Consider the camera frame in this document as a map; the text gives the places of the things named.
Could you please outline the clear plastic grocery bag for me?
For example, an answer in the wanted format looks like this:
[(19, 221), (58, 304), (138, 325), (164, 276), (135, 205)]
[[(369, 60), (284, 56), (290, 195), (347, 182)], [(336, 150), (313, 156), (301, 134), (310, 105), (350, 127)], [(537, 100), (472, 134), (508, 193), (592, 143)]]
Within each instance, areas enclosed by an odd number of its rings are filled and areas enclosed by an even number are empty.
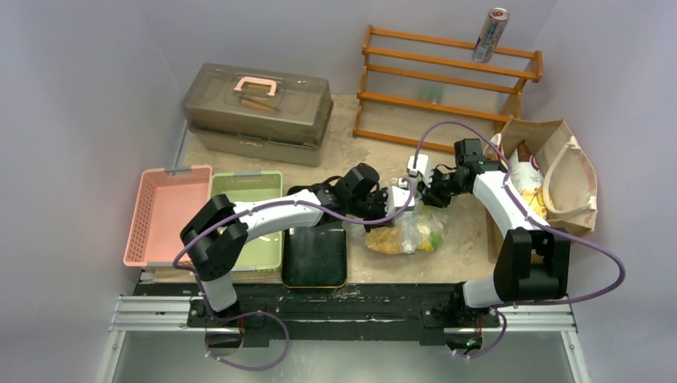
[[(393, 227), (402, 229), (405, 254), (413, 254), (416, 251), (437, 250), (444, 243), (448, 221), (449, 214), (446, 209), (417, 202), (413, 211), (407, 211), (396, 218)], [(363, 225), (344, 223), (343, 228), (359, 245), (366, 247), (366, 231)]]

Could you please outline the brown bread piece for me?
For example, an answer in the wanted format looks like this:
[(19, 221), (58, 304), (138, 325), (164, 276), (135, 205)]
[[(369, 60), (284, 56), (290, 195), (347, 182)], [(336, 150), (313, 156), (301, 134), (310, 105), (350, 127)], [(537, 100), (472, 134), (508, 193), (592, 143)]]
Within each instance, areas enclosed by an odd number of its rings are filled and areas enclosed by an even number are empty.
[(365, 245), (371, 250), (383, 255), (402, 255), (405, 249), (402, 245), (402, 229), (400, 227), (377, 227), (365, 235)]

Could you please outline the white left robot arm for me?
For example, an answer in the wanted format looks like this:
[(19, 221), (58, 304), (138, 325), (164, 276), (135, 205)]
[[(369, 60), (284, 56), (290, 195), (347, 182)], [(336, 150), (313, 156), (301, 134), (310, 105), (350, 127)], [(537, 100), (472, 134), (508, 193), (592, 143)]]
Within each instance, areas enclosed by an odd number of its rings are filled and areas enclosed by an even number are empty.
[(207, 316), (229, 326), (238, 315), (232, 269), (250, 242), (297, 227), (314, 227), (325, 219), (355, 217), (367, 226), (387, 223), (396, 211), (393, 188), (379, 183), (378, 172), (358, 164), (296, 193), (259, 202), (212, 197), (184, 226), (180, 240), (205, 296)]

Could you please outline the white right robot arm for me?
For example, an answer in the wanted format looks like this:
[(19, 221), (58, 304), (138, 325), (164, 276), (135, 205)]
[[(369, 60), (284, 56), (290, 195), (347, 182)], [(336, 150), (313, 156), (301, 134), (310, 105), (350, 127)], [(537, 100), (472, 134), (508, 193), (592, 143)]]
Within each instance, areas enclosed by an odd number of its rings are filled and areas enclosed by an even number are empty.
[(451, 199), (471, 194), (479, 200), (503, 238), (491, 276), (463, 282), (448, 304), (450, 318), (460, 325), (480, 309), (503, 303), (563, 298), (568, 284), (570, 241), (533, 214), (517, 195), (507, 168), (488, 159), (478, 139), (455, 143), (455, 167), (421, 173), (417, 190), (425, 205), (447, 207)]

